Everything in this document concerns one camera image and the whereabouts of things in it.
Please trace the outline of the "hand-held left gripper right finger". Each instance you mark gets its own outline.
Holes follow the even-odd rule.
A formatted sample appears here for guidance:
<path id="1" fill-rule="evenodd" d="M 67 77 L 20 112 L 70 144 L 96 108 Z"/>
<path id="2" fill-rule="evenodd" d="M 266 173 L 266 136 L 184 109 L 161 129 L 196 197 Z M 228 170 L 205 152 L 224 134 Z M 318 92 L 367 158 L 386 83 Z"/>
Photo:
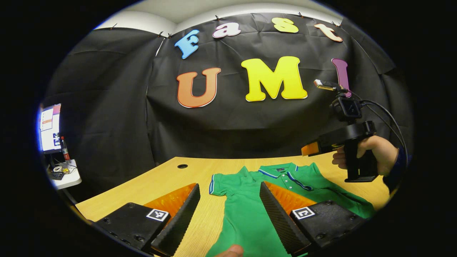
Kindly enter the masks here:
<path id="1" fill-rule="evenodd" d="M 270 182 L 261 182 L 260 198 L 284 249 L 292 256 L 328 247 L 366 222 L 332 200 L 317 203 Z"/>

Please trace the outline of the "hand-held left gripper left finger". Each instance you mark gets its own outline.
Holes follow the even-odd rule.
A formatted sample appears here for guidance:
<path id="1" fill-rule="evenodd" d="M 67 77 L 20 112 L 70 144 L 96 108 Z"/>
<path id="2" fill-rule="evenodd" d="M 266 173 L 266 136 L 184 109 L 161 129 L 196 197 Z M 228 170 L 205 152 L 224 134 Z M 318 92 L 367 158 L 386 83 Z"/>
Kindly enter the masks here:
<path id="1" fill-rule="evenodd" d="M 191 183 L 144 205 L 126 203 L 94 224 L 137 250 L 173 257 L 199 200 L 199 184 Z"/>

